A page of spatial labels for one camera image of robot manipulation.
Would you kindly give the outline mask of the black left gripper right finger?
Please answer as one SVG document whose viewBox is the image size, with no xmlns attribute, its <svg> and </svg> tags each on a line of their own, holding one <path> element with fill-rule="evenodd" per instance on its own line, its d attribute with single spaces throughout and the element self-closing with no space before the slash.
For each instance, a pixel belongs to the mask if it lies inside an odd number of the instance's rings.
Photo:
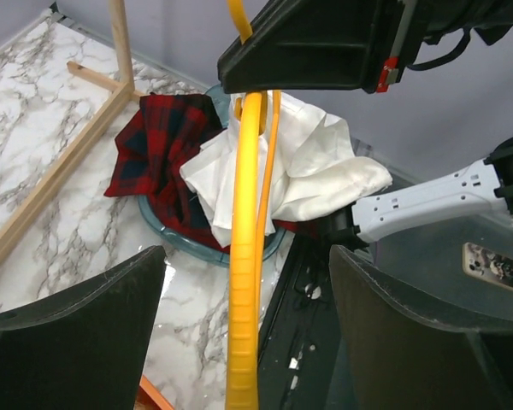
<svg viewBox="0 0 513 410">
<path fill-rule="evenodd" d="M 513 409 L 513 320 L 459 307 L 334 245 L 329 272 L 361 409 Z"/>
</svg>

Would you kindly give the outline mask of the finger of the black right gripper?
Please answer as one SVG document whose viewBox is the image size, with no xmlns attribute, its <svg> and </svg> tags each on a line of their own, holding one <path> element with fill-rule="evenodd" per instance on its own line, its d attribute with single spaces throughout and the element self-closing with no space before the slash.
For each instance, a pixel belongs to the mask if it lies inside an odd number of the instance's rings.
<svg viewBox="0 0 513 410">
<path fill-rule="evenodd" d="M 269 1 L 253 20 L 234 2 L 236 39 L 217 62 L 227 93 L 379 90 L 401 1 Z"/>
</svg>

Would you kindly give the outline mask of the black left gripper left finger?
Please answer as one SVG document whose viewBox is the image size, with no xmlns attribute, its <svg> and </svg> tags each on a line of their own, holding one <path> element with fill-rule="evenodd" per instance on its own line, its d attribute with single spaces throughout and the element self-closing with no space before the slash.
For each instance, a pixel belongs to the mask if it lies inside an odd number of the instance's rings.
<svg viewBox="0 0 513 410">
<path fill-rule="evenodd" d="M 151 246 L 0 313 L 0 409 L 134 408 L 165 258 Z"/>
</svg>

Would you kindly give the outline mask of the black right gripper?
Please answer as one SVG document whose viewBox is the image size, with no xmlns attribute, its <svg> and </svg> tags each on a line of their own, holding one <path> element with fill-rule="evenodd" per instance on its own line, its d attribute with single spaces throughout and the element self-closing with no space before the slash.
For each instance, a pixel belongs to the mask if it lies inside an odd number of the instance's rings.
<svg viewBox="0 0 513 410">
<path fill-rule="evenodd" d="M 378 91 L 386 92 L 401 80 L 404 70 L 428 71 L 456 60 L 476 31 L 487 45 L 497 43 L 513 27 L 513 1 L 401 1 L 403 13 L 393 24 L 382 62 Z M 423 43 L 436 45 L 451 32 L 463 32 L 458 44 L 445 55 L 416 62 Z"/>
</svg>

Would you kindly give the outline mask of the yellow plastic hanger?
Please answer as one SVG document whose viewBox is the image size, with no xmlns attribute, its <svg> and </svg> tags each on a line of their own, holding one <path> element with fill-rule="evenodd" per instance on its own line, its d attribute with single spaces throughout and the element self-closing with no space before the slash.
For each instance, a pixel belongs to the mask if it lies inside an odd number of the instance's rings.
<svg viewBox="0 0 513 410">
<path fill-rule="evenodd" d="M 259 136 L 273 102 L 272 127 L 263 182 L 259 175 Z M 230 246 L 226 409 L 257 409 L 258 320 L 262 254 L 274 154 L 280 120 L 281 91 L 249 92 L 236 100 L 240 121 L 233 188 Z"/>
</svg>

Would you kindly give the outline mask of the white skirt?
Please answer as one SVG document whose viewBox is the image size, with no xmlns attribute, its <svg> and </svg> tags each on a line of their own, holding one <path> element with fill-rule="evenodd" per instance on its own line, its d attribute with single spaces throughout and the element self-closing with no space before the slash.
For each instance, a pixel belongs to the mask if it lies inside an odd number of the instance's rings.
<svg viewBox="0 0 513 410">
<path fill-rule="evenodd" d="M 233 188 L 239 121 L 203 143 L 180 167 L 188 188 L 198 195 L 211 237 L 223 248 L 231 242 Z M 271 181 L 266 232 L 281 221 L 314 220 L 392 183 L 389 171 L 366 156 L 357 156 L 346 120 L 286 93 Z"/>
</svg>

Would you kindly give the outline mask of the red plaid skirt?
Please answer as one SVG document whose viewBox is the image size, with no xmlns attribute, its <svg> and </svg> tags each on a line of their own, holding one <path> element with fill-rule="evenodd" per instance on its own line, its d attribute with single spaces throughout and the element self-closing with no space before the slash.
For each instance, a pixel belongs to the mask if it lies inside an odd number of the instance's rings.
<svg viewBox="0 0 513 410">
<path fill-rule="evenodd" d="M 230 248 L 216 241 L 197 195 L 180 176 L 180 167 L 223 130 L 208 95 L 141 97 L 139 110 L 115 137 L 117 159 L 104 195 L 142 196 L 165 227 L 228 254 Z"/>
</svg>

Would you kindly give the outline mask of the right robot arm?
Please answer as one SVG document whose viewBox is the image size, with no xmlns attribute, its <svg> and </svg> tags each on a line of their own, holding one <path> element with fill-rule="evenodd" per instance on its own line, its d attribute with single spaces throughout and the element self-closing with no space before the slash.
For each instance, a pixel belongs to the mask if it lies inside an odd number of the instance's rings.
<svg viewBox="0 0 513 410">
<path fill-rule="evenodd" d="M 473 33 L 495 44 L 513 27 L 513 1 L 270 1 L 249 20 L 229 12 L 239 32 L 219 58 L 218 77 L 240 120 L 234 180 L 233 245 L 264 237 L 268 184 L 258 184 L 259 135 L 275 132 L 282 90 L 387 91 L 405 70 L 457 59 Z M 360 249 L 383 237 L 486 212 L 513 215 L 513 138 L 487 158 L 447 176 L 369 196 L 323 221 L 325 238 Z"/>
</svg>

